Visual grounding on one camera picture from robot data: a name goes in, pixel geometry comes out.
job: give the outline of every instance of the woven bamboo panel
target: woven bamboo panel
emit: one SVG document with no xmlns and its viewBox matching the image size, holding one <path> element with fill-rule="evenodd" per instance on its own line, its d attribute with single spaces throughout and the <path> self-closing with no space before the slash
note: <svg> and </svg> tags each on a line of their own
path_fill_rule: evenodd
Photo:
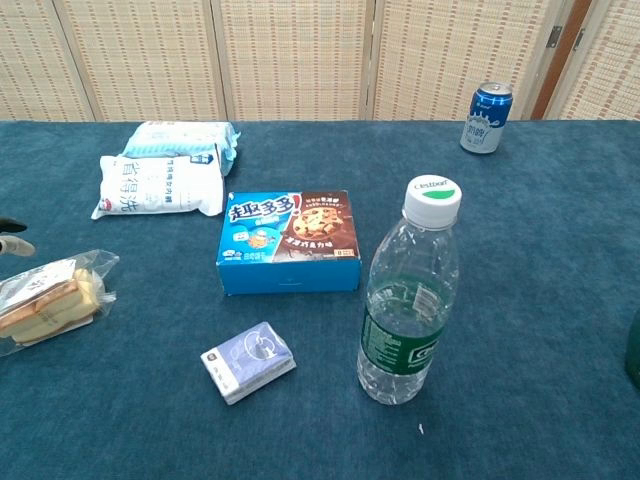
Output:
<svg viewBox="0 0 640 480">
<path fill-rule="evenodd" d="M 551 0 L 385 0 L 373 118 L 466 118 L 487 80 L 514 106 Z"/>
<path fill-rule="evenodd" d="M 0 119 L 93 120 L 50 0 L 0 2 Z"/>
<path fill-rule="evenodd" d="M 226 117 L 222 96 L 216 95 L 219 71 L 205 2 L 56 0 L 95 95 L 97 116 L 107 121 Z"/>
<path fill-rule="evenodd" d="M 611 2 L 560 116 L 640 120 L 640 2 Z"/>
<path fill-rule="evenodd" d="M 216 28 L 220 21 L 234 118 L 358 118 L 366 7 L 366 0 L 221 0 Z"/>
</svg>

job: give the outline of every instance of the packaged bread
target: packaged bread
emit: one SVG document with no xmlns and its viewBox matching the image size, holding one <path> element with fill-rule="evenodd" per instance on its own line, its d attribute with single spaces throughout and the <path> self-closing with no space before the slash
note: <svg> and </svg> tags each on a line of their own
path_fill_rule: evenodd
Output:
<svg viewBox="0 0 640 480">
<path fill-rule="evenodd" d="M 0 283 L 0 355 L 87 325 L 115 301 L 102 277 L 117 255 L 92 250 Z"/>
</svg>

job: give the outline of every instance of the table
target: table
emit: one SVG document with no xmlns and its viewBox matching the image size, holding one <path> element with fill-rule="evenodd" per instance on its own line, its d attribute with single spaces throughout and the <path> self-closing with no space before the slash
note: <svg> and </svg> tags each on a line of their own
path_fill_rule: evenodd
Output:
<svg viewBox="0 0 640 480">
<path fill-rule="evenodd" d="M 511 122 L 491 156 L 459 122 L 238 123 L 232 191 L 350 192 L 354 293 L 225 297 L 222 216 L 91 221 L 100 155 L 133 123 L 0 123 L 0 214 L 36 257 L 121 261 L 110 315 L 0 359 L 0 471 L 12 479 L 638 478 L 640 392 L 624 349 L 640 308 L 640 123 Z M 370 400 L 356 352 L 377 244 L 423 173 L 463 190 L 460 287 L 412 402 Z M 210 347 L 268 320 L 298 368 L 229 407 Z"/>
</svg>

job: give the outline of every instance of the can label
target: can label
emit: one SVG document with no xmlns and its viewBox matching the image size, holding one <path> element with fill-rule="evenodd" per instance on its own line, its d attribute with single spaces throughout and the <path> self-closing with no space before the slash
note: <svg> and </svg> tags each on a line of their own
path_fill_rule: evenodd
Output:
<svg viewBox="0 0 640 480">
<path fill-rule="evenodd" d="M 500 143 L 511 102 L 511 96 L 492 97 L 476 92 L 471 101 L 460 145 L 474 153 L 494 152 Z"/>
</svg>

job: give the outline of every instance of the blue can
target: blue can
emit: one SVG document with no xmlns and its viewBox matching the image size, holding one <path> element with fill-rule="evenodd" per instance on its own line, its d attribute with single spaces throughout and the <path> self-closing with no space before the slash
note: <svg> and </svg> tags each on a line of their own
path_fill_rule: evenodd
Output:
<svg viewBox="0 0 640 480">
<path fill-rule="evenodd" d="M 495 152 L 512 103 L 511 86 L 498 82 L 481 84 L 471 100 L 460 139 L 462 148 L 473 153 Z"/>
</svg>

